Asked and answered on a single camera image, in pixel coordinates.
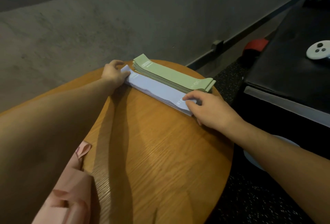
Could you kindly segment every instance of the speckled floor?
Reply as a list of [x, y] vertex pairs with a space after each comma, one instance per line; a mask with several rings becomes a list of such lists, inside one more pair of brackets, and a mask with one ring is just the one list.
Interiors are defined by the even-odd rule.
[[[236, 61], [218, 74], [216, 88], [229, 104], [249, 68]], [[311, 224], [313, 221], [264, 171], [256, 168], [235, 146], [232, 169], [211, 223]]]

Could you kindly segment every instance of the wooden table top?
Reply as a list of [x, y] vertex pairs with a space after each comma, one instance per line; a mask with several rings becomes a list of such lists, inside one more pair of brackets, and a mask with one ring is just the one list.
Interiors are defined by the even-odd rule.
[[[176, 63], [154, 62], [203, 78]], [[102, 70], [33, 100], [95, 81]], [[215, 88], [213, 94], [219, 95]], [[233, 156], [233, 143], [223, 135], [127, 85], [108, 98], [85, 141], [92, 149], [84, 169], [94, 176], [99, 198], [99, 205], [92, 199], [92, 223], [204, 223]]]

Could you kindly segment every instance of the game controller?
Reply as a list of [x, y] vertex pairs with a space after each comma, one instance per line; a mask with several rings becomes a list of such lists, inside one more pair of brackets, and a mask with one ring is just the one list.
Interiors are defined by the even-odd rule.
[[310, 46], [306, 52], [309, 59], [320, 60], [330, 57], [330, 41], [320, 41]]

